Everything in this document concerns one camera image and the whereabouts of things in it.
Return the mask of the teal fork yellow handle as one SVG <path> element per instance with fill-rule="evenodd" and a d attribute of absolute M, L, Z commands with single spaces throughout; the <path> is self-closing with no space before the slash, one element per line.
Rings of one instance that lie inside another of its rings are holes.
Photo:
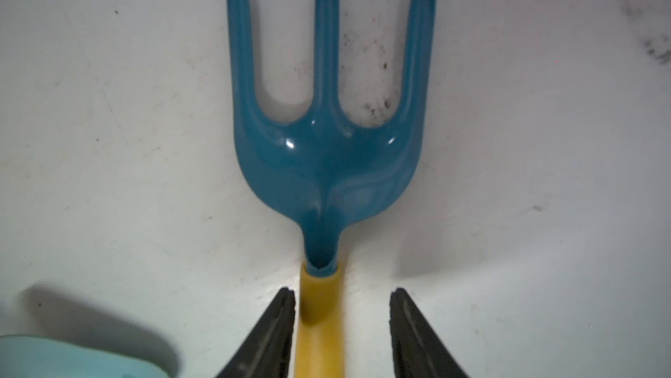
<path fill-rule="evenodd" d="M 419 163 L 436 0 L 411 0 L 398 108 L 382 126 L 354 124 L 338 101 L 339 0 L 315 1 L 314 97 L 307 112 L 280 123 L 256 94 L 249 0 L 226 0 L 234 143 L 247 184 L 303 236 L 298 377 L 341 377 L 344 268 L 339 239 L 403 194 Z"/>

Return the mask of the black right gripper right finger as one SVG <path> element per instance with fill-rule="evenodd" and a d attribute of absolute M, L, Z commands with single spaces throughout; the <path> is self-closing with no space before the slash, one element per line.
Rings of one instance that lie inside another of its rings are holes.
<path fill-rule="evenodd" d="M 390 315 L 396 377 L 468 377 L 404 288 L 391 293 Z"/>

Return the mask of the light blue trowel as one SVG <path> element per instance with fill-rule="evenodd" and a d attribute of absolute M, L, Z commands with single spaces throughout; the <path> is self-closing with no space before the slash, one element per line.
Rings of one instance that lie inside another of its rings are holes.
<path fill-rule="evenodd" d="M 1 338 L 3 377 L 166 377 L 157 365 L 112 352 L 28 335 Z"/>

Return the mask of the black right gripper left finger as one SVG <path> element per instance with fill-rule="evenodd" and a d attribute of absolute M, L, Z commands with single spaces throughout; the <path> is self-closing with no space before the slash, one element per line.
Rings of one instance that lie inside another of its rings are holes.
<path fill-rule="evenodd" d="M 295 325 L 295 292 L 282 287 L 217 378 L 287 378 Z"/>

